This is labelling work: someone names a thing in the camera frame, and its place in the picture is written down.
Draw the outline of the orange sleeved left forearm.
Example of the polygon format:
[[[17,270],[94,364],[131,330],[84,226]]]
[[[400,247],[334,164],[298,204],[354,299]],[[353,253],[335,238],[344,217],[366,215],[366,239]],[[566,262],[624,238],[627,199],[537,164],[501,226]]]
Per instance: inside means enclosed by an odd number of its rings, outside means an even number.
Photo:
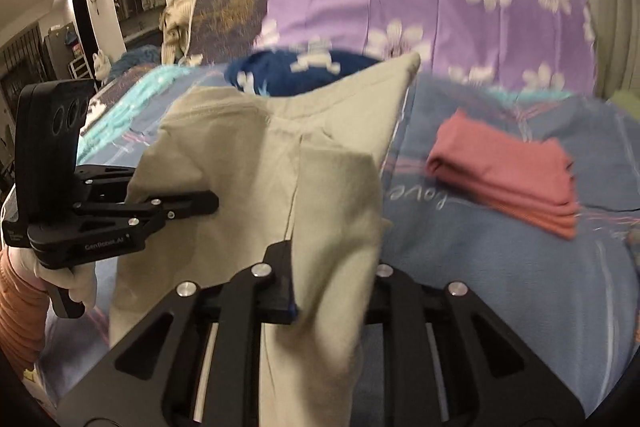
[[[31,372],[44,347],[48,294],[14,269],[9,248],[1,251],[1,350],[19,379]]]

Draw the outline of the white gloved left hand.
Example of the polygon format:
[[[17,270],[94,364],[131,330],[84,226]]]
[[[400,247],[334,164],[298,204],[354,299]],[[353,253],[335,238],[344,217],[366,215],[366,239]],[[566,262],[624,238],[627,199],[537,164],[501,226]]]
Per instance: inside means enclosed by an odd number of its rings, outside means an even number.
[[[96,305],[96,264],[94,262],[77,265],[72,269],[64,268],[51,270],[45,268],[37,259],[35,251],[29,248],[10,246],[8,249],[9,262],[13,271],[21,279],[38,289],[44,291],[45,283],[67,289],[70,299],[74,303],[82,303],[87,310]]]

